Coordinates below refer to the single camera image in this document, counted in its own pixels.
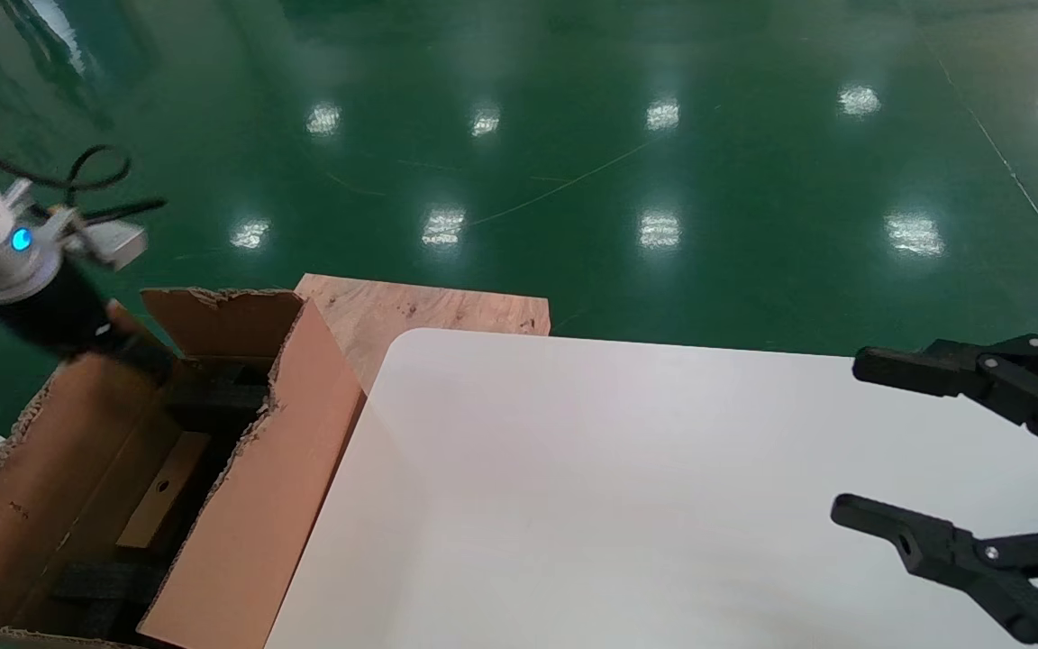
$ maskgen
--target white table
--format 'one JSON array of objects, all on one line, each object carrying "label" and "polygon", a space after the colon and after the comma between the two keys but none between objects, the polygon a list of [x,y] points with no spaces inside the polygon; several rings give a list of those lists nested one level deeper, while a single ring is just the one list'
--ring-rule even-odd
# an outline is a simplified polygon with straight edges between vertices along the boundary
[{"label": "white table", "polygon": [[850,366],[405,333],[267,647],[1017,646],[828,513],[852,492],[1038,531],[1038,439]]}]

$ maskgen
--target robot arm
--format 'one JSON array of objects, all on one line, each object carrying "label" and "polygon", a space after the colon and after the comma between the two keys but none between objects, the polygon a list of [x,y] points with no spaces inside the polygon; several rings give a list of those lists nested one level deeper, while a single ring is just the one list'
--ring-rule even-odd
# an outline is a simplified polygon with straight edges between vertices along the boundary
[{"label": "robot arm", "polygon": [[[20,180],[0,194],[1,324],[60,357],[104,353],[165,382],[172,354],[115,327],[103,298],[69,259],[69,253],[79,254],[117,270],[145,249],[143,229],[113,218],[116,210],[108,210],[104,222],[86,221],[74,207],[61,207],[47,218],[30,198],[30,186]],[[70,182],[64,188],[75,189]],[[144,202],[140,209],[160,205]],[[25,220],[33,215],[39,218]]]}]

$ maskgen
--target open cardboard box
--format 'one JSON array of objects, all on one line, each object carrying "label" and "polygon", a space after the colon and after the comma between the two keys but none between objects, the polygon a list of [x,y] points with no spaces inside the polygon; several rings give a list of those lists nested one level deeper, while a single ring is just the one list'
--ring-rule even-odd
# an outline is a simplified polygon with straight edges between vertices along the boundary
[{"label": "open cardboard box", "polygon": [[[186,649],[263,649],[363,395],[313,304],[288,291],[144,291],[189,358],[270,367],[270,399],[207,493],[140,621]],[[0,646],[116,646],[71,638],[81,606],[49,597],[116,539],[182,431],[169,386],[110,358],[58,368],[0,447]]]}]

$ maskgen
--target wooden board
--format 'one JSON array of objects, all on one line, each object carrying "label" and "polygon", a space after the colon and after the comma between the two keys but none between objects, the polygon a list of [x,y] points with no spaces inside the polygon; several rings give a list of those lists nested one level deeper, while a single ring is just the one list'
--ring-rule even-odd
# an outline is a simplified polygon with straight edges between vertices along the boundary
[{"label": "wooden board", "polygon": [[320,308],[365,393],[371,393],[387,348],[404,331],[429,327],[537,336],[551,332],[545,298],[309,272],[302,276],[296,293]]},{"label": "wooden board", "polygon": [[210,439],[202,433],[184,432],[179,435],[174,448],[170,449],[170,455],[166,457],[160,472],[146,488],[143,501],[136,507],[135,513],[131,514],[131,521],[127,522],[127,529],[122,530],[122,535],[115,545],[149,547],[149,543],[162,525],[162,518],[165,518],[170,512],[170,507],[174,506],[182,488],[187,485],[191,474],[197,467]]}]

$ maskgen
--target green epoxy floor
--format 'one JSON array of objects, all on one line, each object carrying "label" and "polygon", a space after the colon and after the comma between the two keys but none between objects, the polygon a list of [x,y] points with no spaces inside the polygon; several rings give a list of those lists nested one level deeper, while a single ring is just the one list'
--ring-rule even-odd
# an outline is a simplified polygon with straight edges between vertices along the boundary
[{"label": "green epoxy floor", "polygon": [[[170,200],[93,274],[135,312],[315,271],[564,336],[1038,331],[1038,1],[0,0],[1,151],[95,142],[136,166],[85,206]],[[53,366],[0,330],[0,432]]]}]

